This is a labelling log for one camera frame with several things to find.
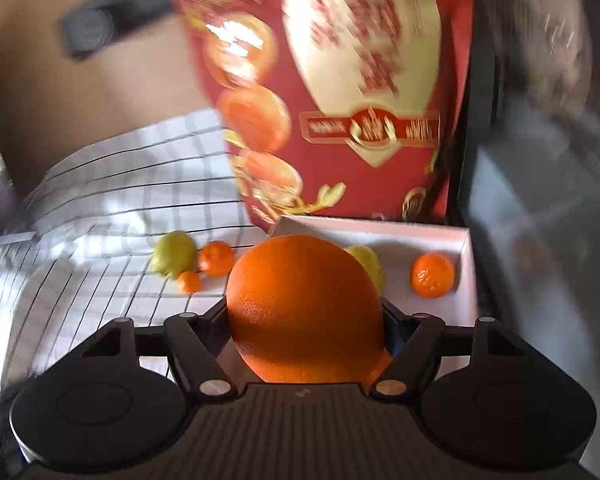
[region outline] white plaid fabric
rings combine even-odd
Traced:
[[[39,238],[0,247],[0,386],[44,371],[115,317],[161,324],[221,299],[225,278],[186,296],[149,268],[173,230],[238,255],[264,238],[221,130],[214,110],[199,110],[87,146],[45,175],[26,201]],[[168,373],[165,359],[142,364]]]

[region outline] citrus fruit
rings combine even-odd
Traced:
[[[227,90],[218,99],[218,109],[227,126],[256,152],[275,152],[291,135],[289,110],[264,86]]]
[[[226,302],[237,349],[264,381],[369,384],[390,359],[373,281],[320,238],[276,236],[251,248],[234,265]]]
[[[202,280],[195,270],[185,270],[178,276],[178,288],[183,294],[195,294],[202,288]]]
[[[234,250],[224,242],[215,240],[198,253],[198,267],[207,276],[224,276],[234,266]]]
[[[345,249],[347,253],[351,254],[363,267],[371,277],[376,286],[378,294],[382,294],[384,288],[384,270],[382,270],[382,264],[380,258],[374,252],[373,249],[366,245],[352,245]]]
[[[440,253],[425,253],[411,267],[411,288],[423,298],[439,298],[454,286],[454,264]]]
[[[175,280],[185,270],[196,267],[196,243],[184,231],[172,231],[158,240],[151,257],[151,268]]]

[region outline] white cardboard tray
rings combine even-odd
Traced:
[[[478,317],[474,258],[468,229],[317,216],[282,217],[269,236],[307,234],[340,247],[366,245],[380,258],[385,275],[383,296],[405,314],[427,312],[448,325],[473,326]],[[409,284],[413,261],[436,251],[456,266],[454,290],[442,298],[416,295]]]

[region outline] yellow lemon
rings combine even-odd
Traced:
[[[384,289],[384,271],[382,270],[382,264],[380,258],[373,251],[373,249],[365,245],[352,245],[345,249],[347,253],[351,254],[363,267],[371,277],[371,280],[376,286],[378,294],[382,294]]]
[[[158,240],[151,268],[161,276],[176,280],[185,270],[196,269],[196,243],[184,231],[172,231]]]

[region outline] large orange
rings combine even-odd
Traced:
[[[369,384],[389,361],[371,278],[325,240],[285,235],[250,249],[226,300],[238,351],[264,381]]]

